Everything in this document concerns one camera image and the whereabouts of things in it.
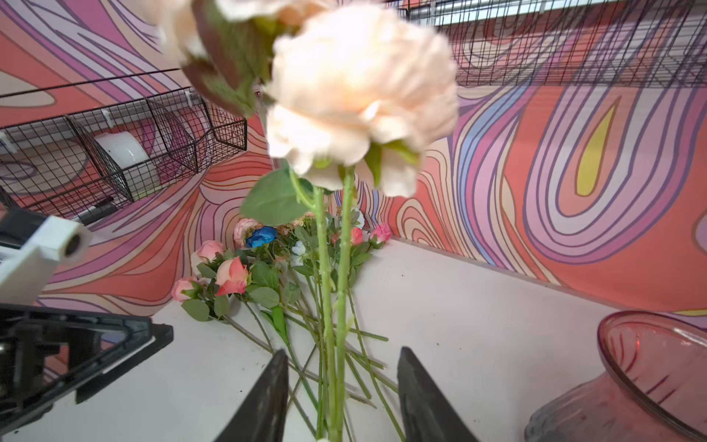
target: white tabletop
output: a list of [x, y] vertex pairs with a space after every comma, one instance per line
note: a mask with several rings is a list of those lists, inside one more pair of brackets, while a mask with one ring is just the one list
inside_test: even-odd
[[[395, 379], [400, 347], [411, 347], [481, 442], [522, 441], [536, 409], [603, 371], [595, 330], [613, 309], [406, 243], [374, 253], [354, 287], [357, 313], [364, 330], [390, 341], [368, 339], [369, 352]], [[233, 317], [259, 335], [246, 309]], [[153, 321], [174, 326], [172, 344], [89, 401], [64, 398], [4, 440], [214, 440], [270, 355], [230, 326], [193, 321], [176, 303]], [[296, 325], [290, 333], [303, 364], [312, 340]], [[354, 438], [396, 441], [370, 389], [377, 409], [348, 401]], [[303, 390], [298, 397], [314, 419]], [[285, 441], [310, 440], [293, 407]]]

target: white roll in basket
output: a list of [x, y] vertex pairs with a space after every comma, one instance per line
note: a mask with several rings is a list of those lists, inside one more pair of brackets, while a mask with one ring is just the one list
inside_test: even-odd
[[152, 193], [155, 187], [160, 186], [157, 169], [152, 163], [131, 167], [150, 157], [130, 132], [101, 134], [95, 140], [113, 158], [118, 167], [121, 169], [130, 168], [124, 172], [124, 175], [134, 199], [140, 199], [145, 194]]

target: vase rim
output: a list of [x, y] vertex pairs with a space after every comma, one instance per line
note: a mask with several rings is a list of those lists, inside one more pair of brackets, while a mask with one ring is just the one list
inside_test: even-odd
[[614, 379], [619, 387], [629, 392], [631, 396], [633, 396], [636, 403], [638, 403], [646, 412], [660, 419], [681, 436], [684, 436], [692, 441], [707, 442], [707, 435], [696, 430], [692, 426], [685, 424], [682, 420], [669, 413], [658, 403], [648, 397], [640, 388], [636, 386], [636, 384], [631, 381], [621, 366], [617, 363], [616, 359], [612, 355], [612, 352], [609, 350], [609, 342], [607, 339], [608, 331], [617, 325], [627, 323], [640, 323], [661, 327], [668, 332], [680, 336], [682, 339], [690, 339], [693, 342], [700, 344], [706, 348], [705, 351], [707, 351], [707, 332], [695, 327], [694, 325], [690, 325], [687, 322], [683, 322], [669, 316], [660, 315], [658, 313], [641, 310], [624, 310], [612, 313], [602, 319], [602, 322], [597, 328], [597, 343], [599, 345], [599, 353], [602, 358], [602, 363], [607, 369], [608, 374]]

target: psychedelic wallpaper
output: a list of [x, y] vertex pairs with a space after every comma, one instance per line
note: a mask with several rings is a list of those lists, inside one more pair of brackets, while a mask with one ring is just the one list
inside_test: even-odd
[[[0, 95], [169, 69], [136, 1], [0, 0]], [[185, 86], [178, 72], [0, 98], [0, 126]], [[428, 152], [415, 198], [359, 184], [370, 225], [612, 304], [683, 312], [707, 327], [707, 89], [460, 89], [454, 133]], [[92, 227], [46, 306], [151, 315], [187, 257], [231, 241], [238, 207], [271, 169], [248, 152]]]

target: wire basket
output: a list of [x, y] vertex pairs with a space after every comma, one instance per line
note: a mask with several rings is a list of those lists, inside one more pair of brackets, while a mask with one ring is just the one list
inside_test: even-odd
[[244, 151], [246, 131], [191, 88], [5, 127], [0, 202], [92, 223]]
[[706, 0], [393, 0], [446, 34], [461, 86], [707, 86]]

